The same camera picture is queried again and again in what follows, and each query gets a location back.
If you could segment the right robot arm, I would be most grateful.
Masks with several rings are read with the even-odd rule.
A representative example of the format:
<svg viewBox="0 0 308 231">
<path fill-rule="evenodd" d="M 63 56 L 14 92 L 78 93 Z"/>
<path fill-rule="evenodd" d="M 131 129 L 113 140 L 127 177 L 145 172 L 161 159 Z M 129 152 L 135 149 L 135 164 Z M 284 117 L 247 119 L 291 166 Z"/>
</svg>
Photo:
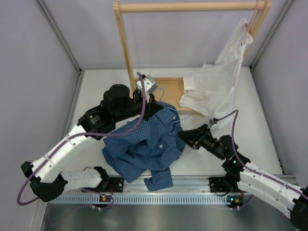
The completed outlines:
<svg viewBox="0 0 308 231">
<path fill-rule="evenodd" d="M 204 148 L 223 161 L 225 188 L 244 191 L 279 210 L 300 231 L 308 229 L 308 189 L 290 184 L 255 165 L 241 155 L 230 135 L 212 136 L 207 124 L 180 131 L 179 138 L 192 149 Z"/>
</svg>

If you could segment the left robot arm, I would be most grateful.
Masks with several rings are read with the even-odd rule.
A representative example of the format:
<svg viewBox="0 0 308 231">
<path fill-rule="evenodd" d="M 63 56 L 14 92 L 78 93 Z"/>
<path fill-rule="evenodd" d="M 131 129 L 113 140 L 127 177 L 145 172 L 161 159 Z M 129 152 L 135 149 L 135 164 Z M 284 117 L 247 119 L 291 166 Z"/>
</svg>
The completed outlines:
<svg viewBox="0 0 308 231">
<path fill-rule="evenodd" d="M 69 172 L 64 168 L 88 146 L 111 135 L 116 123 L 139 116 L 135 127 L 148 120 L 163 107 L 154 99 L 157 84 L 143 80 L 130 93 L 129 88 L 115 84 L 103 94 L 100 105 L 89 109 L 72 130 L 47 154 L 34 162 L 21 165 L 23 174 L 33 193 L 49 202 L 63 192 L 83 189 L 104 192 L 109 186 L 109 176 L 102 167 Z"/>
</svg>

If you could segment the blue checked shirt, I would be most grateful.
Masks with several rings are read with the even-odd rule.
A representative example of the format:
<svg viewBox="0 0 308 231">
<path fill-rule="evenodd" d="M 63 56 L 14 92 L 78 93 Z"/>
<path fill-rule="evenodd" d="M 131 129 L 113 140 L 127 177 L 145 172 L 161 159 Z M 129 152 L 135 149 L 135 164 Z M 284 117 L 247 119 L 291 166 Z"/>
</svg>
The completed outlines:
<svg viewBox="0 0 308 231">
<path fill-rule="evenodd" d="M 174 106 L 161 102 L 164 108 L 149 121 L 124 136 L 104 139 L 102 154 L 116 173 L 128 183 L 149 170 L 144 180 L 151 192 L 173 187 L 170 165 L 182 155 L 185 143 L 178 137 L 182 131 L 180 116 Z"/>
</svg>

